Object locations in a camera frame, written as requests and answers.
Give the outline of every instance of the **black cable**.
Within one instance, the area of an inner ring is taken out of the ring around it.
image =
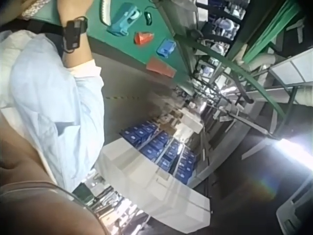
[[[149,8],[152,9],[159,9],[161,7],[161,4],[164,0],[158,0],[156,3],[153,2],[153,0],[148,0],[150,3],[154,4],[155,6],[146,6],[146,8],[143,11],[146,11]]]

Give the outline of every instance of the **yellow tape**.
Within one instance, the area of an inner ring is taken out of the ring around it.
[[[105,99],[135,99],[138,100],[140,97],[138,96],[110,96],[110,97],[105,97]]]

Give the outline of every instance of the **blue tool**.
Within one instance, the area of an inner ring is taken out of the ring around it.
[[[176,42],[169,40],[169,39],[164,39],[160,47],[157,49],[157,54],[160,56],[163,56],[165,58],[168,58],[169,55],[175,50],[176,48]]]
[[[127,36],[128,28],[142,15],[142,12],[132,3],[122,4],[118,12],[111,21],[108,32],[115,36]]]

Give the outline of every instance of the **green table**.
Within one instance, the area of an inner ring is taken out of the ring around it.
[[[118,11],[119,7],[126,1],[112,0],[111,2],[111,18]],[[128,0],[135,4],[142,12],[147,6],[155,5],[148,0]],[[158,57],[168,65],[177,70],[174,77],[174,82],[183,83],[186,78],[187,68],[183,62],[178,49],[176,49],[168,59],[162,58],[157,55],[157,48],[161,45],[165,38],[172,39],[173,36],[166,26],[162,16],[157,9],[149,8],[147,11],[152,13],[153,24],[146,25],[144,16],[142,15],[130,28],[129,35],[126,37],[116,37],[107,32],[107,26],[100,21],[100,5],[101,0],[94,0],[91,9],[88,12],[89,28],[88,35],[100,40],[108,45],[115,47],[125,54],[133,57],[134,59],[146,64],[152,56]],[[56,0],[51,0],[50,3],[45,5],[34,17],[34,19],[45,21],[51,24],[60,24],[57,13]],[[155,37],[149,44],[139,47],[134,43],[135,32],[152,32]]]

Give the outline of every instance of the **wrist device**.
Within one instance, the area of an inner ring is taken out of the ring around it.
[[[88,20],[81,16],[72,21],[68,21],[63,28],[64,51],[72,53],[80,46],[80,35],[86,33]]]

